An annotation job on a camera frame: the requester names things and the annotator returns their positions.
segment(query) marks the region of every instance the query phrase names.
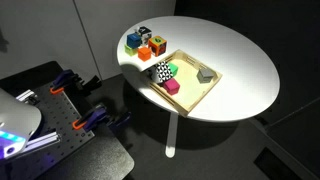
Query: pink cube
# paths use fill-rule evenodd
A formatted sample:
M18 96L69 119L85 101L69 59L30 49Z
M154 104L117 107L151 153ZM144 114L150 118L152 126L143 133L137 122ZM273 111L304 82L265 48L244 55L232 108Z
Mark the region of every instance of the pink cube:
M163 88L167 90L170 95L174 95L178 93L180 84L174 78L171 78L163 83Z

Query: black floor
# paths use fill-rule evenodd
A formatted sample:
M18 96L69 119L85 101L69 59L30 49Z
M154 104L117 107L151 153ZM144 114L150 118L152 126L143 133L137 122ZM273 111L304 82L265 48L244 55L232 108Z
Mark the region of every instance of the black floor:
M127 108L133 114L130 124L116 133L135 161L127 179L269 179L254 163L265 148L301 179L317 179L254 119L217 124L180 118L176 155L169 159L165 144L170 114L145 100L122 75L105 80L89 99L105 103L113 113Z

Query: toy block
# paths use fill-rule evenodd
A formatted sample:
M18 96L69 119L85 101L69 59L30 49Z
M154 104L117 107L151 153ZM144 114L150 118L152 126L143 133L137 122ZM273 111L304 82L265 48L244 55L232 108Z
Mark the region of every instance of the toy block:
M151 58L151 50L149 48L146 47L142 47L138 50L138 57L142 60L142 61L147 61Z
M174 78L171 78L168 81L163 83L163 88L170 95L174 95L174 94L177 94L179 92L180 84Z
M163 83L173 77L170 67L165 61L154 65L150 69L152 71L151 79L155 83Z
M178 66L172 64L172 63L168 63L169 67L170 67L170 70L173 74L173 77L175 77L177 75L177 72L178 72Z
M152 54L156 57L166 52L167 41L160 36L149 39L148 47L151 48Z
M200 83L209 83L213 76L213 72L209 69L200 69L197 74Z
M146 28L145 26L137 27L135 32L141 37L141 45L146 46L148 45L149 39L152 37L152 32L150 29Z
M138 48L141 45L141 37L136 34L129 34L127 36L127 45L132 49Z
M129 47L126 44L124 45L124 50L129 56L133 56L133 55L137 54L137 52L138 52L137 48L132 49L131 47Z

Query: wooden box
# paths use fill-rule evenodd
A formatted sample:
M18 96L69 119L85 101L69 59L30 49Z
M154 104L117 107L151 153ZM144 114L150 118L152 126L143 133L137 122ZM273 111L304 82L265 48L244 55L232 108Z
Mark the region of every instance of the wooden box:
M163 99L171 104L180 115L187 117L188 113L201 101L203 97L219 82L222 74L209 68L199 60L187 53L177 50L159 62L171 62L178 66L178 73L174 77L180 84L180 90L175 95L170 95L159 84L148 77L148 70L141 72L141 79ZM210 69L214 77L209 83L200 83L197 78L199 69Z

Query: pegboard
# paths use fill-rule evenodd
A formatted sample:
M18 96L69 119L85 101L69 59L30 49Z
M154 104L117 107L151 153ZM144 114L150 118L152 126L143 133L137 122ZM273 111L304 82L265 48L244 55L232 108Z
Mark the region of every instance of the pegboard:
M94 137L92 131L73 130L72 122L81 117L79 112L64 92L52 95L49 92L50 85L32 90L40 100L36 105L43 121L39 133L42 136L55 129L61 141L7 163L6 175L1 175L1 179L35 179Z

